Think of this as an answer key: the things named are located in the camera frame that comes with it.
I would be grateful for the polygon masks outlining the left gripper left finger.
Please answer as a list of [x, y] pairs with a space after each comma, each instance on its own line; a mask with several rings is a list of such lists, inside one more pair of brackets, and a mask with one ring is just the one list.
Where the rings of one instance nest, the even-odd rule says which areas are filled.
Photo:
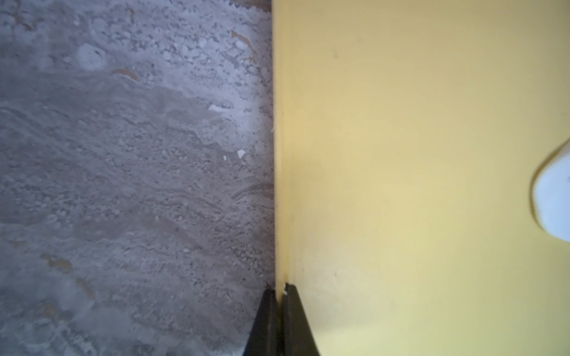
[[267, 285], [252, 325], [243, 356], [278, 354], [278, 303], [273, 287]]

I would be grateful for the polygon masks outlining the yellow plastic tray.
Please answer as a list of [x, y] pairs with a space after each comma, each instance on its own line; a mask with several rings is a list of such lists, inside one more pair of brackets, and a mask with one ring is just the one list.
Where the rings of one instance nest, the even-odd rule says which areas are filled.
[[567, 355], [567, 1], [275, 1], [276, 279], [322, 355]]

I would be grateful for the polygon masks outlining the white dough piece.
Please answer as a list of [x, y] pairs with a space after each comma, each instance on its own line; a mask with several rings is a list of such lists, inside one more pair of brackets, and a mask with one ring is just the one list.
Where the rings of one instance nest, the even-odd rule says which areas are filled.
[[537, 169], [531, 184], [531, 207], [543, 231], [569, 242], [569, 139]]

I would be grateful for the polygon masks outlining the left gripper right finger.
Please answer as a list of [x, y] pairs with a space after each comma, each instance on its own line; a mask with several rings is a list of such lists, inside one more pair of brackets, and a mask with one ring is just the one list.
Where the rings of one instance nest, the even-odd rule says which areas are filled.
[[283, 296], [285, 356], [319, 356], [313, 333], [296, 286], [287, 283]]

